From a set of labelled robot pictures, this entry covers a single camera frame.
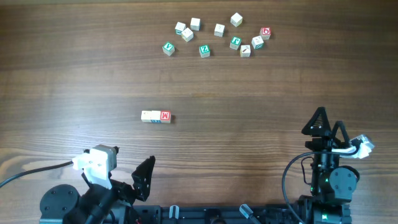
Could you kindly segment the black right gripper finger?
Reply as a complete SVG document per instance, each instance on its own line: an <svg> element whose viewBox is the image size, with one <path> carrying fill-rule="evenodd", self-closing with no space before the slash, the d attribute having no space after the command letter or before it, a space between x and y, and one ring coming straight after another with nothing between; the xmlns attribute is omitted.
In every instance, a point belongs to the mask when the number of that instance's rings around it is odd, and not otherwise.
<svg viewBox="0 0 398 224"><path fill-rule="evenodd" d="M308 123L303 127L302 134L312 137L327 137L331 134L325 107L317 108Z"/></svg>
<svg viewBox="0 0 398 224"><path fill-rule="evenodd" d="M338 130L341 131L341 134L343 136L343 140L340 140L336 137L336 134L338 132ZM346 131L345 125L342 121L337 121L332 129L332 134L331 134L331 138L333 140L333 143L336 146L349 146L349 136L348 133Z"/></svg>

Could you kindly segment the blue sided letter block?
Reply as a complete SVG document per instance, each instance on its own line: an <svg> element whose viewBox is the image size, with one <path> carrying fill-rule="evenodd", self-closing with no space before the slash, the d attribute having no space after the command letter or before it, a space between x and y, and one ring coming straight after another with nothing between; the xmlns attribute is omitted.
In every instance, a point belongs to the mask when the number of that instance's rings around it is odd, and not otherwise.
<svg viewBox="0 0 398 224"><path fill-rule="evenodd" d="M142 122L151 123L152 122L151 116L152 116L152 111L142 111L141 113Z"/></svg>

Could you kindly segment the white block blue side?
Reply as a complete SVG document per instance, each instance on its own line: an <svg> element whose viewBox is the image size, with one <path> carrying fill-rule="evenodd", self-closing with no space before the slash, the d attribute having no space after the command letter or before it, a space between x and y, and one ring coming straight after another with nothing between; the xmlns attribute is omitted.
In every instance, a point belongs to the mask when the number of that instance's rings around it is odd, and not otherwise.
<svg viewBox="0 0 398 224"><path fill-rule="evenodd" d="M151 111L150 120L152 123L161 123L161 111Z"/></svg>

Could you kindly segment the red letter M block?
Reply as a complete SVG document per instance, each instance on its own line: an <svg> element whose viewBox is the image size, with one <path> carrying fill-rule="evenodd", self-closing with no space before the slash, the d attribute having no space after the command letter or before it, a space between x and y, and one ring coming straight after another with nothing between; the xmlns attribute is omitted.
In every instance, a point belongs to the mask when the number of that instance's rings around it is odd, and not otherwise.
<svg viewBox="0 0 398 224"><path fill-rule="evenodd" d="M160 112L160 121L161 123L171 123L172 115L170 111L161 111Z"/></svg>

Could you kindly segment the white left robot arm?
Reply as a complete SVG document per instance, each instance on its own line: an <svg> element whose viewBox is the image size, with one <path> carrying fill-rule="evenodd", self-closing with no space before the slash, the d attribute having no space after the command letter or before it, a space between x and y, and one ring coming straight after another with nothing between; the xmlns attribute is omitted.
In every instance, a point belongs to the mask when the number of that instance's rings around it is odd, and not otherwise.
<svg viewBox="0 0 398 224"><path fill-rule="evenodd" d="M80 195L72 185L62 184L48 190L40 201L40 223L104 223L107 217L116 223L142 223L133 209L136 200L145 202L150 195L155 157L150 156L131 174L132 185L110 180L108 189L91 184L82 175L89 189Z"/></svg>

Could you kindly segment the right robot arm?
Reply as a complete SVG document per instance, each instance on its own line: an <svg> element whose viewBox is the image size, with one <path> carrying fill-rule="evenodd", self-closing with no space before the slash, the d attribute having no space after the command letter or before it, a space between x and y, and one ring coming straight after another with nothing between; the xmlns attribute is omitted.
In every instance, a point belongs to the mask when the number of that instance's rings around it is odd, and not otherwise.
<svg viewBox="0 0 398 224"><path fill-rule="evenodd" d="M312 137L305 147L314 152L311 195L300 196L298 216L302 223L351 223L349 203L359 181L359 172L350 166L341 166L340 153L351 144L342 121L330 126L326 109L319 107L302 129L302 134Z"/></svg>

